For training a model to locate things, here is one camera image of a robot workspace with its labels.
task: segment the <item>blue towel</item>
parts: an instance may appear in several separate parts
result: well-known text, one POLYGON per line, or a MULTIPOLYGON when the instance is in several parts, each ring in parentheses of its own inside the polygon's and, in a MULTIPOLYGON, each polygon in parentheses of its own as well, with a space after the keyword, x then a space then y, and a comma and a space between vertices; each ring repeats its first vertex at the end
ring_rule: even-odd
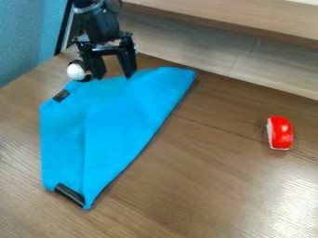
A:
POLYGON ((40 107, 43 185, 63 183, 85 198, 84 209, 142 151, 191 86, 190 70, 163 67, 70 82, 63 101, 40 107))

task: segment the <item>red object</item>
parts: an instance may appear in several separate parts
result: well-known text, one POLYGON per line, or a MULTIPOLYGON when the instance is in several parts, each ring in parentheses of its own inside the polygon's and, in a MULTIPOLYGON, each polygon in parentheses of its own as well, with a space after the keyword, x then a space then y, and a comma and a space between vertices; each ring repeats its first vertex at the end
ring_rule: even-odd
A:
POLYGON ((267 134, 272 149, 287 151, 294 141, 293 127, 283 116, 271 116, 267 119, 267 134))

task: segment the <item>wood grain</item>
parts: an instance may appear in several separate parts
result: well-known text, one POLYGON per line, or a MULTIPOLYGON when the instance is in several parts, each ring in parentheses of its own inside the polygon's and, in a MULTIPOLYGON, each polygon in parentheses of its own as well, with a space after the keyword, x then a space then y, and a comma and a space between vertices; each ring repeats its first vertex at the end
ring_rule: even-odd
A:
POLYGON ((317 48, 318 6, 285 0, 126 0, 126 9, 317 48))
MULTIPOLYGON (((317 237, 318 102, 198 72, 150 145, 89 212, 40 181, 38 107, 67 82, 61 53, 0 89, 1 237, 317 237), (290 152, 266 117, 288 116, 290 152)), ((105 59, 109 76, 121 73, 105 59)), ((177 65, 139 56, 140 68, 177 65)))
POLYGON ((160 59, 318 99, 318 50, 125 12, 122 27, 140 52, 160 59))

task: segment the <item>wall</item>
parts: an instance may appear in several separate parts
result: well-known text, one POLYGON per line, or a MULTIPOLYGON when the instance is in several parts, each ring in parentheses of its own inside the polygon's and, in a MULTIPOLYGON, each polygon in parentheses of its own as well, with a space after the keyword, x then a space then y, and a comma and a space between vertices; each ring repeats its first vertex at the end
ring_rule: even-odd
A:
POLYGON ((54 55, 66 0, 2 0, 0 87, 54 55))

